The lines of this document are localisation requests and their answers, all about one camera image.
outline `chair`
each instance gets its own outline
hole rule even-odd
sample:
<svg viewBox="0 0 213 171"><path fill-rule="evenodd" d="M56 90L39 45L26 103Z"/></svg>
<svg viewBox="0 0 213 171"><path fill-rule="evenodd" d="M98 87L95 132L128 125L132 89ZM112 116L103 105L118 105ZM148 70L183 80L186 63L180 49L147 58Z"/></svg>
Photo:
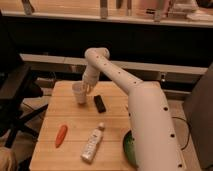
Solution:
<svg viewBox="0 0 213 171"><path fill-rule="evenodd" d="M43 92L35 84L36 77L30 67L16 52L6 24L0 11L0 137L10 129L5 143L5 147L10 148L18 131L38 137L38 133L25 123L46 110L47 105L22 117L23 99L42 96Z"/></svg>

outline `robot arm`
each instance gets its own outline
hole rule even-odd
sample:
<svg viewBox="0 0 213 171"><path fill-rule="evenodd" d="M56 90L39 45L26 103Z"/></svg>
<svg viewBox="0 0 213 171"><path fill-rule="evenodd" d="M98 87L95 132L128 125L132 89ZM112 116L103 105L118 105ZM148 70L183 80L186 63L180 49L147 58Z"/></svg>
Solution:
<svg viewBox="0 0 213 171"><path fill-rule="evenodd" d="M109 51L105 48L90 48L85 57L85 85L94 87L102 71L128 95L137 170L183 171L182 153L161 88L109 62Z"/></svg>

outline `cable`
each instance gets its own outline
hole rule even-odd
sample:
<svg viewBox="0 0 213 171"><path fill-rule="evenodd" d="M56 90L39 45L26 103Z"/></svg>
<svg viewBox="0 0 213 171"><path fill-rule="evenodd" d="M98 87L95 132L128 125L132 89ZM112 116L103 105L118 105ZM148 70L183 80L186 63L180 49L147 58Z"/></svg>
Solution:
<svg viewBox="0 0 213 171"><path fill-rule="evenodd" d="M55 86L55 83L56 83L56 81L57 81L57 76L56 76L56 74L55 74L55 72L50 72L51 73L51 75L52 75L52 77L53 77L53 84L52 84L52 86L54 87Z"/></svg>
<svg viewBox="0 0 213 171"><path fill-rule="evenodd" d="M172 118L179 119L187 124L187 127L188 127L187 140L186 140L186 144L181 148L181 150L185 150L187 148L187 146L189 145L191 125L183 118L180 118L180 117L172 117Z"/></svg>

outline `toy carrot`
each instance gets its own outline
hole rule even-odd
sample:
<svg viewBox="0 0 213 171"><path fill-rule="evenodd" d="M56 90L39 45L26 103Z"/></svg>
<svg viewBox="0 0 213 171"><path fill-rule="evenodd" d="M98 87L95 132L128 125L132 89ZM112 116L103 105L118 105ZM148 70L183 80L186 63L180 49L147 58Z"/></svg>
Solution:
<svg viewBox="0 0 213 171"><path fill-rule="evenodd" d="M64 141L64 138L67 134L67 130L68 130L68 127L67 125L62 125L60 130L58 131L58 134L57 134L57 137L56 137L56 140L55 140L55 147L58 148Z"/></svg>

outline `white cup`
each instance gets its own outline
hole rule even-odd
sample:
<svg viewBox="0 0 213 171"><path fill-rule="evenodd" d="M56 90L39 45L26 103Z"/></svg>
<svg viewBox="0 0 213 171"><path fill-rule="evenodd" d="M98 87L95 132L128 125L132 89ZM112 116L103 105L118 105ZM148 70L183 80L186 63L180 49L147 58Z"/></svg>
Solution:
<svg viewBox="0 0 213 171"><path fill-rule="evenodd" d="M72 91L78 104L86 103L86 88L82 81L76 81L72 85Z"/></svg>

